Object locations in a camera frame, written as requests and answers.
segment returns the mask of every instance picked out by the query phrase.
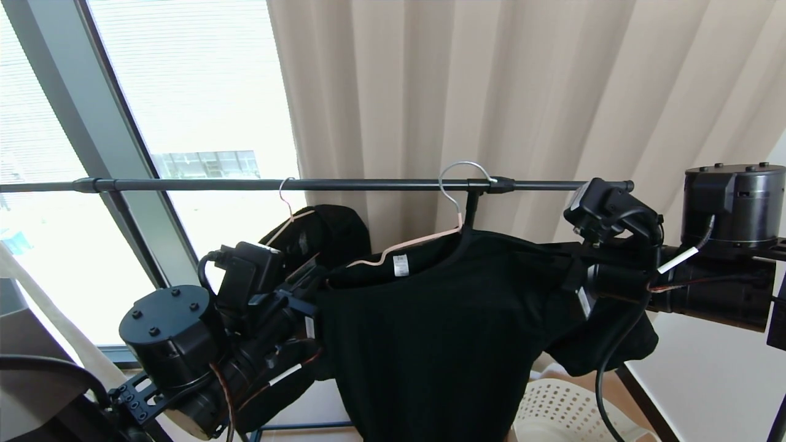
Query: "white wall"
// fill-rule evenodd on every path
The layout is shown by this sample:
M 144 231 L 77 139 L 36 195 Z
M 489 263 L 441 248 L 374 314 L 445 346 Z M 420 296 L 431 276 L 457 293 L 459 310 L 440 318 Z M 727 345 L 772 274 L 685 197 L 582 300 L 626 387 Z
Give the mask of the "white wall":
M 786 165 L 786 133 L 769 162 Z M 786 213 L 780 234 L 786 232 Z M 784 274 L 779 263 L 777 285 Z M 786 352 L 766 335 L 682 315 L 661 314 L 655 352 L 628 366 L 681 440 L 765 440 L 786 393 Z

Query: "pink hanger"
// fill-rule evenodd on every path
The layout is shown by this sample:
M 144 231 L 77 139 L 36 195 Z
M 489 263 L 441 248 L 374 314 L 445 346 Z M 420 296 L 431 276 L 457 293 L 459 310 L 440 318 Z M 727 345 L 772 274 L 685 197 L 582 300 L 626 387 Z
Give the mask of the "pink hanger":
M 303 212 L 303 213 L 301 213 L 300 215 L 297 215 L 297 216 L 293 216 L 293 215 L 292 215 L 292 205 L 291 205 L 291 204 L 289 204 L 289 201 L 285 200 L 285 199 L 284 199 L 284 195 L 282 195 L 282 194 L 281 194 L 281 191 L 284 189 L 284 183 L 285 183 L 285 182 L 287 182 L 287 181 L 289 181 L 290 179 L 295 179 L 295 178 L 293 178 L 293 177 L 289 177 L 289 178 L 285 179 L 284 181 L 282 181 L 282 182 L 281 182 L 281 185 L 278 187 L 278 197 L 279 197 L 279 198 L 280 198 L 280 199 L 281 199 L 281 200 L 282 200 L 282 201 L 283 201 L 285 204 L 287 204 L 287 207 L 289 208 L 289 219 L 287 219 L 287 222 L 286 222 L 286 223 L 284 223 L 284 225 L 283 225 L 283 226 L 281 226 L 281 229 L 278 229 L 278 232 L 276 232 L 276 234 L 275 234 L 275 235 L 273 235 L 273 237 L 271 237 L 271 238 L 270 238 L 270 240 L 269 240 L 269 241 L 267 242 L 267 244 L 265 244 L 265 245 L 268 245 L 268 246 L 270 246 L 271 244 L 273 244 L 273 241 L 275 241 L 275 240 L 276 240 L 276 238 L 278 238 L 278 235 L 280 235 L 280 234 L 281 234 L 281 232 L 283 232 L 283 231 L 284 231 L 284 230 L 285 230 L 287 227 L 289 227 L 289 225 L 290 225 L 290 224 L 292 224 L 292 222 L 293 222 L 293 221 L 295 221 L 296 219 L 298 219 L 298 218 L 303 218 L 303 217 L 304 217 L 304 216 L 306 216 L 306 215 L 310 215 L 310 214 L 314 213 L 314 211 L 313 211 L 313 210 L 310 210 L 310 211 L 308 211 L 308 212 Z
M 390 252 L 395 252 L 396 250 L 404 249 L 404 248 L 410 247 L 412 245 L 418 245 L 418 244 L 424 243 L 426 241 L 435 240 L 437 238 L 441 238 L 441 237 L 444 237 L 444 236 L 447 236 L 447 235 L 450 235 L 450 234 L 460 233 L 461 232 L 461 227 L 464 226 L 464 220 L 461 218 L 461 206 L 458 205 L 458 201 L 456 201 L 455 199 L 453 199 L 453 197 L 451 197 L 450 195 L 447 194 L 447 192 L 445 191 L 445 187 L 443 186 L 443 183 L 442 183 L 442 178 L 445 175 L 445 172 L 449 171 L 450 168 L 452 168 L 454 166 L 458 166 L 459 164 L 468 164 L 470 166 L 475 166 L 476 168 L 480 169 L 480 171 L 483 172 L 483 174 L 486 176 L 486 179 L 488 179 L 489 182 L 497 182 L 497 179 L 491 178 L 491 176 L 486 171 L 486 169 L 483 168 L 483 166 L 481 166 L 480 164 L 477 164 L 474 161 L 457 161 L 457 162 L 455 162 L 455 163 L 451 164 L 450 166 L 448 166 L 448 167 L 443 169 L 442 173 L 439 174 L 439 178 L 437 179 L 437 181 L 439 182 L 439 190 L 441 190 L 443 195 L 445 195 L 445 197 L 447 199 L 451 200 L 453 202 L 454 206 L 456 206 L 456 213 L 458 214 L 458 226 L 457 227 L 455 227 L 453 229 L 450 229 L 450 230 L 445 230 L 444 232 L 438 232 L 436 234 L 430 234 L 430 235 L 424 236 L 422 238 L 410 239 L 409 241 L 402 242 L 401 244 L 392 245 L 392 246 L 388 247 L 387 249 L 385 249 L 382 252 L 382 255 L 380 255 L 380 260 L 379 261 L 373 262 L 373 261 L 359 260 L 359 261 L 354 261 L 352 263 L 349 263 L 347 265 L 347 267 L 352 267 L 352 266 L 357 265 L 357 264 L 366 264 L 366 265 L 369 265 L 369 266 L 381 266 L 385 262 L 385 259 L 387 258 L 387 255 Z

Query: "window pane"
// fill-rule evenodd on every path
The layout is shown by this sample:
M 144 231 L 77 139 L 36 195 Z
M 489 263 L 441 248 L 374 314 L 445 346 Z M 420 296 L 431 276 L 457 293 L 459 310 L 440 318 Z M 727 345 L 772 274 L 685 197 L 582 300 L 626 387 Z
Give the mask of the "window pane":
M 172 154 L 174 175 L 156 162 L 162 177 L 299 176 L 266 2 L 89 5 L 150 153 Z M 219 164 L 198 153 L 217 153 Z M 293 208 L 304 205 L 301 193 L 286 197 Z M 173 192 L 171 199 L 197 255 L 259 240 L 288 215 L 275 192 Z
M 2 8 L 0 48 L 0 182 L 85 177 Z M 3 194 L 0 241 L 95 344 L 122 344 L 120 319 L 153 290 L 97 195 Z

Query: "white plastic basket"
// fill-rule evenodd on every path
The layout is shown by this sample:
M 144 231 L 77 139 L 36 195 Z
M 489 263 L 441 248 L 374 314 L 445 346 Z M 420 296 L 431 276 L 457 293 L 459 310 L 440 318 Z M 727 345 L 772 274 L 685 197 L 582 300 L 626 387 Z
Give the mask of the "white plastic basket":
M 614 428 L 627 442 L 646 434 L 660 439 L 604 401 Z M 517 442 L 614 442 L 601 420 L 595 393 L 559 379 L 539 379 L 527 385 L 519 405 L 513 433 Z

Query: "hanger hook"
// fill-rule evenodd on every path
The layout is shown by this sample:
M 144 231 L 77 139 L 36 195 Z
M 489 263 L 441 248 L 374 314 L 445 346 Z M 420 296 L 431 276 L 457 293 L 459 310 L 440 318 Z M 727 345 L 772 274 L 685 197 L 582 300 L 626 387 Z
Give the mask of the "hanger hook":
M 284 195 L 281 193 L 281 191 L 282 191 L 282 190 L 284 190 L 284 184 L 285 184 L 287 181 L 289 181 L 290 179 L 295 179 L 295 177 L 293 177 L 293 176 L 290 176 L 289 178 L 287 178 L 287 179 L 285 179 L 284 181 L 282 181 L 282 182 L 281 182 L 281 185 L 278 187 L 278 197 L 279 197 L 279 198 L 280 198 L 280 199 L 281 199 L 281 200 L 284 202 L 284 204 L 286 204 L 286 205 L 287 205 L 287 207 L 289 208 L 289 218 L 290 218 L 290 219 L 292 219 L 292 217 L 294 216 L 294 215 L 292 214 L 292 205 L 291 205 L 291 204 L 289 204 L 289 201 L 287 201 L 287 200 L 285 200 L 285 199 L 284 199 Z
M 449 200 L 451 200 L 453 202 L 453 205 L 456 206 L 456 212 L 458 212 L 458 214 L 460 215 L 461 214 L 461 206 L 458 205 L 458 201 L 456 201 L 455 198 L 453 198 L 453 197 L 451 197 L 450 195 L 447 194 L 447 191 L 445 191 L 445 186 L 443 186 L 443 183 L 442 183 L 442 178 L 445 175 L 445 172 L 449 171 L 453 167 L 458 166 L 459 164 L 467 164 L 467 165 L 470 165 L 470 166 L 475 166 L 476 168 L 480 169 L 481 172 L 483 172 L 483 174 L 486 176 L 486 179 L 489 182 L 497 182 L 497 179 L 496 178 L 491 178 L 491 175 L 489 175 L 489 173 L 486 171 L 486 169 L 484 169 L 483 166 L 481 166 L 480 164 L 477 164 L 475 161 L 456 161 L 455 163 L 451 164 L 450 166 L 444 168 L 442 173 L 439 174 L 439 178 L 437 179 L 437 181 L 439 182 L 439 190 L 442 191 L 443 195 L 445 195 L 445 197 L 447 199 L 449 199 Z

